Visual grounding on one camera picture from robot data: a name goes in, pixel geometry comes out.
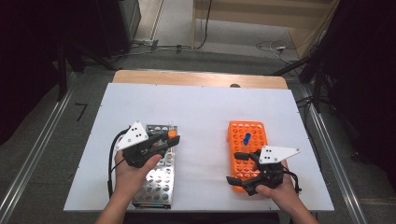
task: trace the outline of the cable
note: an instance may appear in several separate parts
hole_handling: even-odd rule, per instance
[[[299,104],[299,103],[301,103],[301,102],[303,102],[303,101],[306,101],[304,105],[298,105],[298,108],[304,107],[304,113],[303,113],[303,114],[304,114],[304,119],[303,119],[303,124],[304,124],[304,127],[305,127],[306,132],[308,133],[309,139],[311,139],[313,148],[314,148],[314,150],[315,150],[315,153],[316,153],[316,156],[317,156],[317,161],[318,161],[319,170],[322,171],[321,158],[320,158],[320,154],[319,154],[319,151],[318,151],[318,147],[317,147],[317,144],[315,143],[314,138],[313,138],[313,136],[312,136],[312,133],[309,131],[308,125],[307,125],[308,111],[309,111],[309,109],[310,109],[310,107],[311,107],[312,99],[313,99],[312,96],[308,96],[308,97],[305,97],[305,98],[303,98],[303,99],[300,99],[300,100],[296,101],[296,104]]]
[[[276,53],[276,51],[275,51],[274,48],[273,48],[273,45],[274,45],[275,43],[278,43],[278,42],[283,42],[284,44],[279,46],[279,47],[281,47],[281,49],[276,49],[276,50],[279,51],[279,53]],[[269,49],[263,49],[263,48],[262,48],[262,44],[263,44],[263,43],[270,43],[270,44],[269,44]],[[278,59],[280,59],[281,61],[283,61],[284,63],[286,63],[285,66],[287,66],[288,64],[291,64],[291,63],[295,63],[295,62],[302,62],[302,63],[304,63],[303,65],[306,65],[307,63],[304,62],[303,60],[288,61],[288,60],[286,60],[286,59],[284,59],[284,58],[282,58],[282,57],[280,56],[280,55],[282,54],[283,50],[285,50],[285,49],[293,49],[293,48],[288,48],[288,45],[289,45],[289,42],[286,41],[286,40],[262,41],[262,42],[256,44],[256,49],[259,49],[259,50],[262,50],[262,51],[271,51]],[[293,69],[293,71],[296,73],[297,76],[299,76],[300,73],[297,72],[296,69],[297,69],[297,68]],[[289,74],[289,76],[295,77],[292,73],[290,73],[290,72],[287,72],[287,73]]]
[[[210,15],[210,10],[211,10],[211,8],[212,8],[212,2],[213,2],[213,0],[210,0],[210,2],[209,2],[209,8],[207,9],[207,14],[206,14],[206,22],[205,22],[205,36],[204,36],[204,40],[201,42],[201,45],[198,47],[198,48],[191,48],[191,47],[189,47],[189,46],[185,46],[185,45],[176,45],[176,46],[169,46],[169,45],[167,45],[167,46],[151,46],[151,45],[145,45],[145,44],[141,44],[140,46],[145,46],[145,47],[150,47],[150,48],[152,48],[152,47],[154,47],[154,48],[156,48],[156,49],[158,49],[158,50],[151,50],[151,51],[144,51],[144,52],[137,52],[137,53],[129,53],[129,54],[123,54],[123,55],[120,55],[120,56],[128,56],[128,55],[139,55],[139,54],[145,54],[145,53],[154,53],[154,52],[159,52],[159,51],[163,51],[163,50],[178,50],[178,49],[186,49],[186,50],[198,50],[198,49],[201,49],[203,46],[204,46],[204,44],[205,44],[205,42],[206,42],[206,40],[207,40],[207,25],[208,25],[208,23],[209,23],[209,15]]]
[[[108,190],[108,197],[109,198],[111,197],[111,195],[113,195],[113,181],[111,180],[111,174],[113,173],[113,170],[124,161],[124,160],[120,161],[113,168],[111,168],[111,165],[113,164],[114,147],[115,147],[117,141],[119,140],[119,138],[123,134],[126,134],[130,128],[131,127],[128,127],[127,129],[125,129],[125,130],[121,131],[119,134],[117,134],[117,136],[113,140],[113,143],[111,144],[110,153],[109,153],[109,156],[108,156],[108,173],[107,173],[108,174],[107,190]]]
[[[300,186],[298,185],[298,176],[297,176],[297,174],[291,172],[291,171],[290,171],[287,167],[285,167],[284,165],[282,165],[282,166],[283,166],[283,169],[286,170],[286,171],[282,171],[283,174],[285,174],[285,175],[290,175],[290,176],[294,179],[294,182],[295,182],[294,190],[296,191],[296,193],[300,193],[301,189],[300,189]]]
[[[201,0],[201,8],[204,8],[204,0]],[[203,39],[203,38],[202,38],[202,34],[204,33],[204,31],[203,31],[203,29],[202,29],[203,17],[204,17],[204,11],[201,10],[201,16],[200,16],[200,18],[201,18],[201,20],[200,20],[200,36],[201,36],[201,39]]]
[[[210,0],[209,8],[207,9],[204,40],[201,42],[201,45],[198,48],[194,48],[194,49],[201,49],[204,46],[205,42],[206,42],[206,39],[207,39],[207,24],[209,23],[209,15],[210,15],[210,9],[211,8],[212,8],[212,0]]]

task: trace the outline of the metal frame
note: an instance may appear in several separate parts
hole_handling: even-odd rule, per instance
[[[305,96],[312,95],[309,88],[303,85],[303,91]],[[346,202],[346,207],[349,214],[355,224],[368,223],[363,210],[361,209],[361,204],[358,197],[355,194],[352,184],[349,181],[347,172],[339,159],[335,147],[332,143],[332,139],[327,131],[326,125],[323,121],[321,114],[315,111],[315,108],[309,109],[310,115],[315,123],[318,130],[318,135],[323,144],[326,155],[329,159],[332,171],[334,172],[335,178],[337,180],[338,186],[343,194],[344,200]]]
[[[57,102],[49,116],[43,130],[38,136],[35,144],[26,158],[22,168],[18,172],[17,176],[8,187],[6,196],[0,206],[0,223],[7,223],[17,205],[18,200],[23,194],[30,177],[32,176],[35,167],[37,166],[41,155],[43,154],[50,137],[55,130],[59,119],[67,106],[70,96],[73,93],[76,83],[78,82],[78,76],[76,73],[72,73],[69,78],[68,86],[70,89],[65,93],[64,98],[61,102]]]

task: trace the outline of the silver perforated rack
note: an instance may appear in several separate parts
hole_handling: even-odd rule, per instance
[[[148,124],[148,134],[168,131],[169,125]],[[146,183],[134,196],[132,204],[136,209],[164,208],[170,209],[175,178],[176,147],[170,147],[156,167],[146,176]]]

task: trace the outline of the gray floor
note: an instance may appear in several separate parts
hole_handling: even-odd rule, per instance
[[[161,35],[161,27],[159,26],[156,36],[160,38],[160,41],[165,41],[167,38]],[[181,43],[175,42],[168,42],[168,44]],[[208,44],[211,43],[213,43],[212,40],[208,39]],[[253,51],[253,48],[245,49],[245,53],[242,55],[236,54],[235,51],[211,52],[208,49],[203,49],[200,52],[182,51],[181,54],[167,50],[151,54],[124,56],[114,59],[112,62],[124,69],[205,71],[247,75],[270,74],[285,65],[271,52],[264,52],[265,55],[251,56],[253,54],[250,52]],[[288,57],[290,60],[295,58],[293,55]],[[114,71],[108,71],[102,66],[90,62],[88,62],[84,74],[78,74],[78,82],[71,98],[8,223],[92,223],[95,221],[97,213],[66,213],[63,211],[63,207],[106,84],[111,82],[113,76]],[[304,97],[302,85],[293,76],[296,76],[295,72],[284,75],[284,78],[288,81],[288,86],[293,91],[295,98],[301,99]],[[57,93],[58,89],[55,87],[29,114],[11,139],[0,146],[1,195],[5,195],[7,192],[7,188],[40,135],[56,105]],[[77,119],[82,108],[76,103],[88,104],[79,121]],[[323,106],[322,117],[325,119],[338,156],[361,201],[368,222],[392,223],[392,220],[396,218],[395,193],[389,185],[386,175],[372,164],[363,164],[350,159],[353,148],[347,139],[341,120],[326,108]],[[321,223],[353,223],[318,132],[316,132],[310,117],[307,122],[309,130],[313,134],[313,141],[318,146],[323,177],[329,182],[328,191],[335,207],[334,212],[318,213],[318,220]],[[284,214],[281,215],[282,223],[288,223],[288,217]]]

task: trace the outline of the finger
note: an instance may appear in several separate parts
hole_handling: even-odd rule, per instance
[[[256,190],[258,193],[260,193],[260,194],[262,194],[262,195],[264,195],[264,196],[266,196],[266,197],[269,197],[269,196],[270,196],[271,189],[268,188],[268,187],[266,187],[266,186],[264,186],[264,185],[259,185],[259,186],[257,186],[257,187],[255,188],[255,190]]]
[[[122,150],[117,151],[116,156],[114,157],[114,161],[116,163],[119,163],[120,161],[122,161],[123,157],[122,157]]]
[[[152,170],[157,165],[157,163],[162,158],[163,157],[160,154],[156,154],[156,155],[152,156],[150,159],[148,159],[148,161],[146,161],[145,165],[140,169],[142,169],[146,173],[148,173],[150,170]]]
[[[288,162],[286,160],[283,160],[281,163],[286,169],[289,169]]]

